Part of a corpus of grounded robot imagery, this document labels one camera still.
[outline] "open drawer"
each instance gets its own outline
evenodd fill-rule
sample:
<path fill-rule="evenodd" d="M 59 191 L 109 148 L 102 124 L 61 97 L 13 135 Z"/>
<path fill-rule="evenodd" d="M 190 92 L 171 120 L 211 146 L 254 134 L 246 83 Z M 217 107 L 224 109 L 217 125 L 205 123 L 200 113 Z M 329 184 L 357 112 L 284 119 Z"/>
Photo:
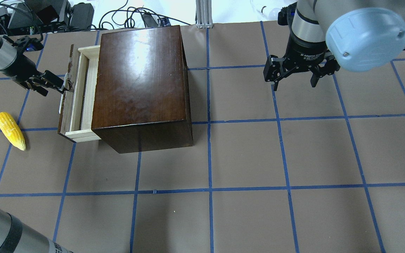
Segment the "open drawer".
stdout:
<path fill-rule="evenodd" d="M 74 91 L 62 96 L 58 134 L 74 142 L 101 139 L 91 130 L 98 58 L 99 45 L 83 48 L 72 45 L 65 80 L 71 82 Z"/>
<path fill-rule="evenodd" d="M 119 153 L 193 145 L 187 64 L 180 27 L 101 35 L 73 48 L 58 133 L 102 140 Z"/>

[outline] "wooden box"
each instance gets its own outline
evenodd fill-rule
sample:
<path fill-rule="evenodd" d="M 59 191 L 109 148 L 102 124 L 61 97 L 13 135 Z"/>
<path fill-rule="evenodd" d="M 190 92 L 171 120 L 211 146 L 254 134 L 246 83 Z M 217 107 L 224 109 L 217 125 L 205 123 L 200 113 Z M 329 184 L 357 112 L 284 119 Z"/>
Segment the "wooden box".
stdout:
<path fill-rule="evenodd" d="M 119 153 L 193 145 L 180 27 L 106 33 L 72 48 L 58 133 L 102 139 Z"/>

